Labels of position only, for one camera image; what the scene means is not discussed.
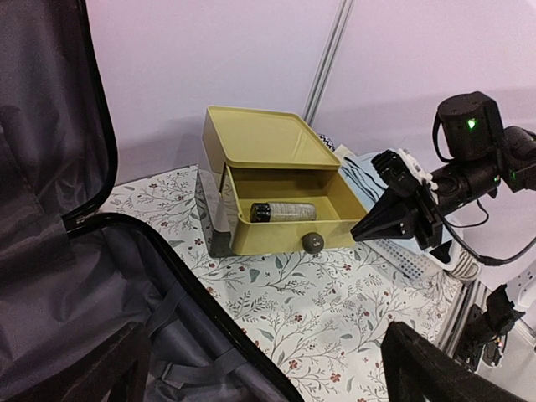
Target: black cable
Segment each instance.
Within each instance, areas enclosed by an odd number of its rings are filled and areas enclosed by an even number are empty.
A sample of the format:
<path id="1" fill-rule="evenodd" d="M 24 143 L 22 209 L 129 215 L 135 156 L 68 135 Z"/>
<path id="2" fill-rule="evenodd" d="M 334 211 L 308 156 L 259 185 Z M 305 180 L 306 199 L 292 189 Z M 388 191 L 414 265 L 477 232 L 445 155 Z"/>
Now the black cable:
<path id="1" fill-rule="evenodd" d="M 504 354 L 504 351 L 506 350 L 506 342 L 508 340 L 508 333 L 504 334 L 504 342 L 502 343 L 502 354 Z"/>
<path id="2" fill-rule="evenodd" d="M 356 175 L 356 178 L 358 178 L 358 181 L 363 184 L 363 187 L 367 188 L 367 190 L 374 195 L 374 202 L 379 200 L 379 194 L 376 192 L 376 190 L 373 189 L 372 185 L 369 185 L 367 181 L 365 180 L 363 174 L 359 171 L 359 169 L 353 169 L 352 171 Z"/>
<path id="3" fill-rule="evenodd" d="M 343 170 L 344 173 L 346 173 L 348 178 L 353 181 L 353 183 L 357 186 L 357 188 L 359 188 L 361 191 L 364 192 L 364 194 L 368 197 L 368 199 L 370 199 L 373 203 L 376 203 L 378 201 L 378 199 L 375 198 L 374 195 L 367 188 L 365 188 L 365 186 L 363 185 L 363 181 L 358 179 L 357 174 L 353 171 L 352 168 L 343 166 L 341 167 L 341 169 Z"/>
<path id="4" fill-rule="evenodd" d="M 434 120 L 434 126 L 432 128 L 432 141 L 434 142 L 434 148 L 435 153 L 437 154 L 437 157 L 442 161 L 443 163 L 448 163 L 454 161 L 454 159 L 447 159 L 446 157 L 443 157 L 441 155 L 441 151 L 439 149 L 439 127 L 441 126 L 441 120 L 439 118 L 439 113 L 435 114 L 435 120 Z"/>
<path id="5" fill-rule="evenodd" d="M 453 228 L 457 228 L 457 229 L 467 229 L 467 228 L 476 228 L 478 226 L 482 226 L 483 224 L 487 223 L 487 221 L 489 220 L 489 212 L 486 211 L 486 209 L 484 208 L 484 206 L 482 205 L 482 203 L 480 202 L 480 199 L 477 199 L 477 205 L 478 205 L 478 208 L 484 213 L 486 214 L 486 218 L 484 218 L 484 220 L 482 220 L 481 222 L 477 223 L 477 224 L 464 224 L 462 226 L 458 226 L 457 224 L 451 224 L 451 226 Z"/>
<path id="6" fill-rule="evenodd" d="M 458 233 L 456 233 L 456 231 L 451 227 L 451 224 L 449 224 L 448 220 L 446 220 L 445 215 L 441 213 L 441 211 L 437 207 L 436 201 L 434 199 L 434 196 L 432 195 L 432 192 L 430 190 L 430 187 L 429 187 L 428 183 L 423 181 L 422 185 L 425 188 L 426 193 L 430 197 L 430 201 L 432 202 L 432 205 L 434 207 L 435 213 L 439 216 L 441 222 L 443 223 L 443 225 L 445 225 L 446 229 L 451 234 L 452 238 L 455 241 L 457 241 L 460 244 L 461 247 L 466 249 L 466 251 L 470 255 L 472 255 L 475 258 L 475 260 L 477 260 L 478 262 L 480 262 L 480 263 L 482 263 L 484 265 L 488 265 L 488 266 L 500 266 L 500 265 L 510 264 L 511 262 L 514 262 L 515 260 L 518 260 L 520 257 L 525 255 L 527 253 L 527 251 L 529 251 L 531 249 L 531 247 L 536 244 L 536 237 L 534 237 L 517 254 L 512 255 L 511 257 L 505 258 L 505 259 L 499 259 L 499 258 L 489 257 L 487 255 L 478 254 L 465 241 L 463 241 L 460 238 L 460 236 L 458 236 Z"/>
<path id="7" fill-rule="evenodd" d="M 344 160 L 347 162 L 347 163 L 350 163 L 352 164 L 356 169 L 358 170 L 362 170 L 363 173 L 370 179 L 372 180 L 372 182 L 376 185 L 377 188 L 379 188 L 380 190 L 383 190 L 385 191 L 387 188 L 384 187 L 384 186 L 380 186 L 379 184 L 376 183 L 376 180 L 374 180 L 374 177 L 369 174 L 365 169 L 363 169 L 362 167 L 360 167 L 356 162 L 354 162 L 352 159 L 350 159 L 349 157 L 344 157 Z"/>

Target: drawer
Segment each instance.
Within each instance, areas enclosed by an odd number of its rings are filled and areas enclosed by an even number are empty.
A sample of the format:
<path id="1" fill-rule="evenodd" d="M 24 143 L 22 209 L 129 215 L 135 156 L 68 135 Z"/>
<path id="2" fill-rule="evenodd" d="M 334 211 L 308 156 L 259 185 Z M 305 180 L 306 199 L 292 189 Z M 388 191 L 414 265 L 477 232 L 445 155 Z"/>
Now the drawer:
<path id="1" fill-rule="evenodd" d="M 302 237 L 311 232 L 324 238 L 325 248 L 350 246 L 350 229 L 366 214 L 337 170 L 226 166 L 221 193 L 237 255 L 303 250 Z M 251 205 L 266 202 L 314 204 L 317 220 L 251 223 Z"/>

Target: yellow box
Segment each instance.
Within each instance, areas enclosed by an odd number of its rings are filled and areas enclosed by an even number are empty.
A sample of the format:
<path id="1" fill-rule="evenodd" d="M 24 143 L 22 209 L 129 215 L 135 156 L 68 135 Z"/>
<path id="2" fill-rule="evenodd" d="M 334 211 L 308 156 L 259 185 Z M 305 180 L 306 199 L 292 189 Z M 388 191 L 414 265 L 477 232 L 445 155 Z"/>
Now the yellow box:
<path id="1" fill-rule="evenodd" d="M 302 237 L 311 232 L 326 248 L 353 244 L 350 229 L 366 212 L 339 174 L 337 157 L 299 116 L 211 106 L 203 143 L 235 254 L 303 250 Z M 317 220 L 252 224 L 251 205 L 266 202 L 312 203 Z"/>

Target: suitcase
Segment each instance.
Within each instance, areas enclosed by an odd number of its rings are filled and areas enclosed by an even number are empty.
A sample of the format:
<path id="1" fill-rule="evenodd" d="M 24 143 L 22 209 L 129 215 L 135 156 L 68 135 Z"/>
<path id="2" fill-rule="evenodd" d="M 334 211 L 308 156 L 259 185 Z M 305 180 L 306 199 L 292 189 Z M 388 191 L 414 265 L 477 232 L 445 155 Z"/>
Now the suitcase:
<path id="1" fill-rule="evenodd" d="M 57 400 L 35 387 L 138 323 L 144 400 L 302 400 L 154 229 L 96 213 L 117 150 L 84 1 L 3 0 L 0 31 L 0 399 Z"/>

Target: gray knob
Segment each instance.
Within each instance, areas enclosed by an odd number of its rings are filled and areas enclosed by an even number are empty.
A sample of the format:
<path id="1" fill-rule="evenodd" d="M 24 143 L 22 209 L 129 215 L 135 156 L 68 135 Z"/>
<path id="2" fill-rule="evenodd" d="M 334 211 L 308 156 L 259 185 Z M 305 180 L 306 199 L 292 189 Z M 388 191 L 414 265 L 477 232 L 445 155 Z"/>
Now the gray knob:
<path id="1" fill-rule="evenodd" d="M 307 233 L 301 238 L 301 245 L 306 253 L 318 254 L 324 248 L 324 238 L 318 233 Z"/>

